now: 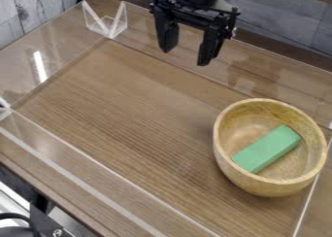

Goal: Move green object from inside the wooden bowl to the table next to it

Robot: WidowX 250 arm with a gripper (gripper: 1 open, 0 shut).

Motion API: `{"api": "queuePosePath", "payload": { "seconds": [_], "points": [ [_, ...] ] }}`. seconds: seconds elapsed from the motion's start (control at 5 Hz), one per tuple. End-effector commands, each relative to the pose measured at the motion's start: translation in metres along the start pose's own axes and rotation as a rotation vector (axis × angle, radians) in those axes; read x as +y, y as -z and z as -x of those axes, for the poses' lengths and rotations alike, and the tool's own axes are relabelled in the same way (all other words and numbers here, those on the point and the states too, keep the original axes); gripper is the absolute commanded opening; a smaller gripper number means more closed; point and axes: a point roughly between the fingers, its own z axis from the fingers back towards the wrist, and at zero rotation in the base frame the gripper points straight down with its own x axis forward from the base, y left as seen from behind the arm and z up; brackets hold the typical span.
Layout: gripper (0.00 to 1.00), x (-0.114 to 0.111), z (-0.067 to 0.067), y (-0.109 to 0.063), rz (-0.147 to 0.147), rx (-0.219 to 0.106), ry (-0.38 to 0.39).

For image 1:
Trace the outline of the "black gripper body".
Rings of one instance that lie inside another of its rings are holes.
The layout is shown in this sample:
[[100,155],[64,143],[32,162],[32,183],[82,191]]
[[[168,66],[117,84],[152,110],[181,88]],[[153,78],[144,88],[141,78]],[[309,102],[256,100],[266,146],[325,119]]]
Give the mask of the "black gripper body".
[[177,23],[205,30],[210,24],[228,26],[225,38],[232,38],[236,31],[236,19],[241,11],[225,0],[153,0],[150,13],[161,8],[169,12]]

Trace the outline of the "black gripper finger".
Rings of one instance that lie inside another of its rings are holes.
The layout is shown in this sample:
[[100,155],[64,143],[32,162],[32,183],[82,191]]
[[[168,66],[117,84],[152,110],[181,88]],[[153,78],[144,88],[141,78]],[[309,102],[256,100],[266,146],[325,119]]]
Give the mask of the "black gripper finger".
[[226,34],[228,26],[225,24],[210,24],[205,29],[202,43],[198,48],[198,66],[206,66],[217,57]]
[[154,10],[154,23],[158,45],[162,52],[169,52],[178,42],[178,25],[169,12],[161,8]]

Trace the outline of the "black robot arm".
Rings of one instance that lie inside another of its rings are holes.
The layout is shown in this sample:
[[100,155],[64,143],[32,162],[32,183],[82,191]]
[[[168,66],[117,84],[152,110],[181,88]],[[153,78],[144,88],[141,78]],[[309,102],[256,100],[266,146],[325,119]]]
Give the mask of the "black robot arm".
[[169,52],[178,44],[178,24],[204,32],[198,47],[197,65],[206,66],[217,57],[224,40],[230,40],[236,31],[240,9],[225,4],[214,6],[217,0],[153,0],[150,13],[154,17],[158,46]]

